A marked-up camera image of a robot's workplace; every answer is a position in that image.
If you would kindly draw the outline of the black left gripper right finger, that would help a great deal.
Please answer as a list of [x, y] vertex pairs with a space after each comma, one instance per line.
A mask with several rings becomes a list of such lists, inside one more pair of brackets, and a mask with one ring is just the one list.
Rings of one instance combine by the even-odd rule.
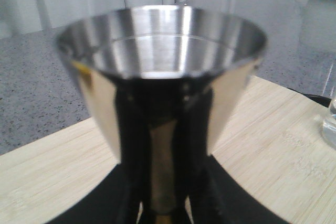
[[173, 138], [177, 209], [173, 223], [245, 223], [244, 190], [208, 154], [213, 90], [184, 109]]

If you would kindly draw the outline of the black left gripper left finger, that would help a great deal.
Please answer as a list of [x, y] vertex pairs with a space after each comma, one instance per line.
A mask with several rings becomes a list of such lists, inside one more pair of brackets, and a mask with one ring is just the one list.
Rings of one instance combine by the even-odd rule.
[[91, 93], [89, 110], [118, 158], [126, 185], [124, 223], [152, 223], [152, 88], [104, 88]]

